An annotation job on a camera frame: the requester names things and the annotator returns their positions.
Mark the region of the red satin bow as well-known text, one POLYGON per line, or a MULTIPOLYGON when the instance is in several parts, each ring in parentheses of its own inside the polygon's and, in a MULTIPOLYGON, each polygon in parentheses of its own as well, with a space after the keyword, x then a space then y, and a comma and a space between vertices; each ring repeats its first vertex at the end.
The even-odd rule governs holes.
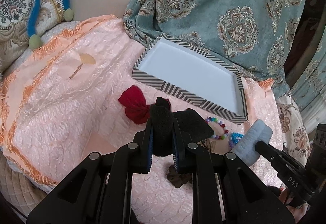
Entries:
POLYGON ((126 89, 118 99, 118 102, 125 107, 125 114, 128 119, 140 125, 147 122, 150 117, 150 107, 155 104, 147 104, 141 89, 132 85, 126 89))

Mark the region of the light blue knit headband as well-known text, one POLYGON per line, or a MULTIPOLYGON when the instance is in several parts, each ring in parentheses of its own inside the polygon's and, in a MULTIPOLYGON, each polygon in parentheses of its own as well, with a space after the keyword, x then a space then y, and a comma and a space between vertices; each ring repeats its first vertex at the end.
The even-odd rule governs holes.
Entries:
POLYGON ((248 167, 250 167, 260 157, 260 154, 255 151, 255 144, 259 141, 268 144, 272 134, 272 129, 262 120, 257 119, 231 152, 235 153, 248 167))

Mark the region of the brown leopard ribbon scrunchie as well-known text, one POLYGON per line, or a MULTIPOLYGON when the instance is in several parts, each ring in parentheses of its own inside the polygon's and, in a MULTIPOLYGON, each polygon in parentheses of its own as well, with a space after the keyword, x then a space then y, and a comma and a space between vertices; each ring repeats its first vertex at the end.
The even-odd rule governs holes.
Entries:
MULTIPOLYGON (((208 152, 212 151, 211 138, 205 139, 198 144, 203 146, 208 152)), ((192 184, 192 174, 179 174, 176 172, 175 166, 173 164, 169 167, 167 179, 175 188, 180 188, 185 184, 192 184)))

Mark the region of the floral embroidered pillow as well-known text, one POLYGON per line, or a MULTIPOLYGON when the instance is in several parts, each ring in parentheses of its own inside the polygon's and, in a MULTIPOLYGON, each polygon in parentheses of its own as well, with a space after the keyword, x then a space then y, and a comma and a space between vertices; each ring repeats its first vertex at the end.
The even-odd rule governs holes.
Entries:
MULTIPOLYGON (((4 72, 28 47, 28 20, 35 0, 1 0, 1 72, 4 72)), ((36 33, 42 36, 47 30, 63 21, 62 0, 40 0, 36 33)))

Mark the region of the striped chevron tray box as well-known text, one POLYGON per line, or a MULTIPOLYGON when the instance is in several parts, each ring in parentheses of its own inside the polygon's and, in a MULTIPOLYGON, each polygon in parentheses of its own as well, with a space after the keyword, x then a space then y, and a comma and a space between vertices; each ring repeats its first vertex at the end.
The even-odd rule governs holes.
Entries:
POLYGON ((240 125, 248 119, 238 70, 204 48, 167 34, 145 48, 132 77, 232 123, 240 125))

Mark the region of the teal damask blanket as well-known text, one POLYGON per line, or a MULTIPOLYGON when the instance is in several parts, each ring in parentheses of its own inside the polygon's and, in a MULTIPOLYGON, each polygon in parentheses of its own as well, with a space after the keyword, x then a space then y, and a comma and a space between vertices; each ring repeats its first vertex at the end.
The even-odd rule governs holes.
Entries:
POLYGON ((305 0, 130 0, 127 34, 148 45, 162 33, 211 51, 244 77, 287 93, 284 65, 305 0))

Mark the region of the pink quilted bedspread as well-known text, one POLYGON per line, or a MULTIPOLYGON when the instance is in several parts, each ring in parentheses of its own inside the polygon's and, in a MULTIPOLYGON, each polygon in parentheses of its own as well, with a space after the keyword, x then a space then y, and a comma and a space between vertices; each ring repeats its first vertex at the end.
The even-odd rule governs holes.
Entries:
MULTIPOLYGON (((52 40, 3 80, 1 150, 41 189, 51 190, 89 153, 106 154, 132 141, 145 128, 125 115, 120 95, 132 85, 147 104, 168 98, 172 111, 194 109, 183 100, 131 77, 143 45, 129 38, 121 19, 90 18, 74 29, 53 32, 52 40)), ((223 120, 230 132, 246 133, 257 119, 273 130, 270 140, 283 149, 283 134, 270 81, 243 79, 249 119, 242 125, 223 120)), ((176 189, 167 179, 172 156, 154 157, 149 174, 134 174, 131 207, 142 223, 192 223, 192 190, 176 189)))

